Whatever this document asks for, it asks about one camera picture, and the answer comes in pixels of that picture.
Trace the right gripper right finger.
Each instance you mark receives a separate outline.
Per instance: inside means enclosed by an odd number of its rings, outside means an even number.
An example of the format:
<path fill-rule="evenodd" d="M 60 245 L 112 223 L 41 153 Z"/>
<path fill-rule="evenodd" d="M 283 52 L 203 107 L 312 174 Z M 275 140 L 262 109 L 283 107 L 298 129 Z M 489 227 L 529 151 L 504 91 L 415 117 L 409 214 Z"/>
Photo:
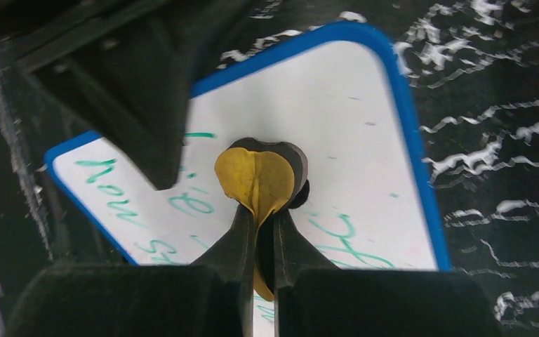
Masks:
<path fill-rule="evenodd" d="M 297 229 L 290 211 L 274 217 L 276 336 L 311 336 L 325 325 L 330 298 L 323 276 L 338 270 Z"/>

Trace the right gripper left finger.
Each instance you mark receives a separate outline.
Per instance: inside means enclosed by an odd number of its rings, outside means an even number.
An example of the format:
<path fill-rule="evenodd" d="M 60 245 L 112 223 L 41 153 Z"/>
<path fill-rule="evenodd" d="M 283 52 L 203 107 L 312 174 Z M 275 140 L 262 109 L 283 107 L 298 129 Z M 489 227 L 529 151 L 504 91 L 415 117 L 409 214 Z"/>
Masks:
<path fill-rule="evenodd" d="M 229 230 L 192 265 L 206 274 L 202 336 L 253 335 L 253 214 L 238 206 Z"/>

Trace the yellow bone-shaped eraser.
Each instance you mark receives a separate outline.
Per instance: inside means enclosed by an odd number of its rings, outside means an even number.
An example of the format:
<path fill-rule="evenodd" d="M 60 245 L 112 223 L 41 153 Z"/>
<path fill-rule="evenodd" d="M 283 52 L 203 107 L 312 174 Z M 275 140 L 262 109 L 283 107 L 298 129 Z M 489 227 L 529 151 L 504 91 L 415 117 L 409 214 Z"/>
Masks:
<path fill-rule="evenodd" d="M 253 289 L 271 302 L 275 299 L 273 224 L 266 221 L 306 202 L 310 190 L 307 156 L 293 143 L 242 138 L 219 155 L 214 172 L 225 195 L 253 216 Z"/>

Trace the blue framed whiteboard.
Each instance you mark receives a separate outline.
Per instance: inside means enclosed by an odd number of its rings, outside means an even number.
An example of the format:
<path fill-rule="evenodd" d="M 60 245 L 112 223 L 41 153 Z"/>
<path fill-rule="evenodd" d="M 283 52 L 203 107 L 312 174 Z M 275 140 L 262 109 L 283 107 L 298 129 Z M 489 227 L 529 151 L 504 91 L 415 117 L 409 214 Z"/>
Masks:
<path fill-rule="evenodd" d="M 96 132 L 45 153 L 48 173 L 134 265 L 184 265 L 223 236 L 237 203 L 214 172 L 241 138 L 284 141 L 308 160 L 298 230 L 339 267 L 449 270 L 420 124 L 388 38 L 331 23 L 193 88 L 177 183 L 156 189 Z"/>

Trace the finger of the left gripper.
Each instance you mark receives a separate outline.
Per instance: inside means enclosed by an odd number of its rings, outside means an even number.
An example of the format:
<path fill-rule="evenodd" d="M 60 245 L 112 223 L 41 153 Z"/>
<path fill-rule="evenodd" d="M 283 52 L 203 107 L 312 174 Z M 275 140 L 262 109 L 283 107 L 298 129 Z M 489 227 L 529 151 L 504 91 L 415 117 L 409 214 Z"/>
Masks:
<path fill-rule="evenodd" d="M 193 83 L 250 1 L 94 1 L 32 53 L 32 80 L 159 190 L 178 178 Z"/>

